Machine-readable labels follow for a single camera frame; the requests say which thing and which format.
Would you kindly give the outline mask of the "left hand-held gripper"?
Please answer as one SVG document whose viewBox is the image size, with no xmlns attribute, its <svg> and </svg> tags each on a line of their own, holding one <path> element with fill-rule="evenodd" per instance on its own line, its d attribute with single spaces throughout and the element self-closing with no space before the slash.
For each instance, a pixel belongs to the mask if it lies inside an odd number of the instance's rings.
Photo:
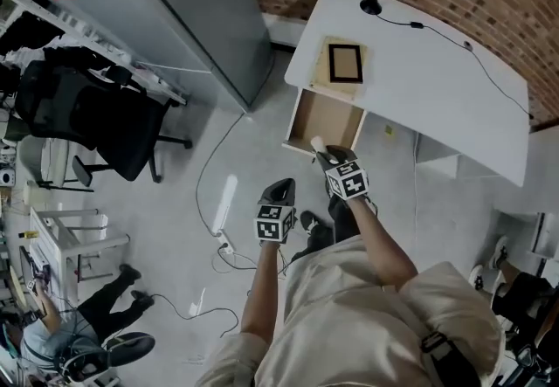
<svg viewBox="0 0 559 387">
<path fill-rule="evenodd" d="M 295 225 L 296 182 L 285 178 L 265 188 L 257 203 L 253 220 L 255 237 L 259 241 L 285 244 Z"/>
</svg>

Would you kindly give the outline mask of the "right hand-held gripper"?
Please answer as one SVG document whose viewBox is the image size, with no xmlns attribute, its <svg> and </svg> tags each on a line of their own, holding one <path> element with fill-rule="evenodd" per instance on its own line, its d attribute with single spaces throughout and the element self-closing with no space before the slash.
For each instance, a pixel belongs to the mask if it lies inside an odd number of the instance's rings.
<svg viewBox="0 0 559 387">
<path fill-rule="evenodd" d="M 352 149 L 334 145 L 315 149 L 313 162 L 321 166 L 330 191 L 343 201 L 368 194 L 367 173 Z"/>
</svg>

